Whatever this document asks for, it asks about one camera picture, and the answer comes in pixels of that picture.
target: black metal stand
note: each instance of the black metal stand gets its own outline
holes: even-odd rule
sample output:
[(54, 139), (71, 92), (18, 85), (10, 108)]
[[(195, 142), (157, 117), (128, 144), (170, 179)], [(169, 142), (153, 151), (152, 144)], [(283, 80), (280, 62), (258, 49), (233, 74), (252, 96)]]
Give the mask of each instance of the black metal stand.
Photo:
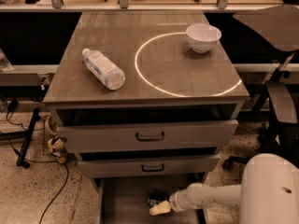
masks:
[(30, 163), (25, 160), (25, 156), (31, 141), (32, 133), (36, 126), (36, 122), (40, 120), (38, 113), (39, 109), (36, 108), (31, 117), (28, 130), (22, 132), (0, 133), (0, 141), (24, 138), (21, 146), (21, 152), (17, 160), (17, 166), (22, 166), (24, 168), (28, 168), (30, 166)]

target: black handle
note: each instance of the black handle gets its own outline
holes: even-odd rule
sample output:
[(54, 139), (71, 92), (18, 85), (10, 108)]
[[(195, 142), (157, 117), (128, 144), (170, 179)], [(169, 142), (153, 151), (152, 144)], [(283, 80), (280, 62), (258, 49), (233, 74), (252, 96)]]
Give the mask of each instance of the black handle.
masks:
[(146, 165), (143, 165), (143, 164), (141, 165), (142, 171), (146, 172), (146, 173), (149, 173), (149, 172), (161, 172), (161, 171), (164, 170), (164, 164), (163, 163), (161, 164), (161, 168), (160, 167), (157, 168), (157, 166), (151, 166), (151, 167), (154, 167), (155, 169), (147, 169)]
[(159, 136), (152, 136), (152, 135), (140, 135), (136, 133), (136, 139), (140, 142), (150, 142), (150, 141), (162, 141), (164, 140), (164, 132), (161, 132)]

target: open drawer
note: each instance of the open drawer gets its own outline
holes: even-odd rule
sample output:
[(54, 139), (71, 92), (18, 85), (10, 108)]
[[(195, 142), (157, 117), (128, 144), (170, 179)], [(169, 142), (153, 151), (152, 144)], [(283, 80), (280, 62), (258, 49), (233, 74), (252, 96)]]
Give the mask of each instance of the open drawer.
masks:
[(148, 197), (151, 194), (169, 197), (179, 189), (196, 182), (195, 175), (154, 175), (102, 178), (99, 183), (100, 224), (198, 224), (200, 211), (150, 216)]
[(220, 156), (162, 157), (108, 161), (79, 161), (82, 173), (89, 178), (171, 175), (213, 171)]
[(170, 122), (59, 127), (66, 149), (73, 153), (222, 147), (237, 121)]

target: office chair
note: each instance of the office chair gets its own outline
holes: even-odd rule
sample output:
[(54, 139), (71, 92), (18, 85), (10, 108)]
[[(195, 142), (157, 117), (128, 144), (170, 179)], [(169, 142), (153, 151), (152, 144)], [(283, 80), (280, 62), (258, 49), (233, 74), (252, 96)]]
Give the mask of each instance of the office chair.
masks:
[[(299, 167), (299, 93), (289, 93), (283, 83), (273, 80), (266, 82), (266, 90), (270, 105), (269, 126), (258, 137), (259, 152), (277, 154)], [(246, 164), (249, 159), (231, 156), (223, 163), (223, 168), (231, 171), (234, 162)]]

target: concrete floor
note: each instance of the concrete floor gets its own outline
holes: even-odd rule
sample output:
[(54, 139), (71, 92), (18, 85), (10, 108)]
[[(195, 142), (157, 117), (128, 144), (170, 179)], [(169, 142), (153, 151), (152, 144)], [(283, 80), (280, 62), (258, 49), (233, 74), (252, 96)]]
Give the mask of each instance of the concrete floor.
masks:
[[(26, 159), (32, 161), (52, 161), (45, 155), (44, 118), (49, 114), (43, 104), (21, 101), (11, 117), (14, 123), (28, 127), (33, 110), (40, 109), (42, 118), (36, 124)], [(22, 131), (20, 125), (6, 121), (6, 110), (0, 114), (0, 132)], [(221, 151), (221, 160), (215, 170), (208, 174), (205, 183), (211, 186), (239, 184), (244, 165), (237, 164), (232, 172), (222, 169), (223, 161), (230, 155), (252, 156), (258, 147), (257, 135), (261, 122), (241, 122), (230, 144)], [(21, 148), (22, 140), (13, 140), (16, 149)], [(28, 169), (16, 165), (18, 157), (9, 142), (0, 142), (0, 223), (1, 224), (79, 224), (94, 223), (97, 215), (98, 194), (91, 181), (84, 177), (75, 161), (67, 164), (68, 178), (64, 189), (43, 212), (66, 180), (67, 171), (58, 162), (31, 162)], [(212, 204), (204, 210), (206, 223), (238, 223), (239, 209), (220, 204)]]

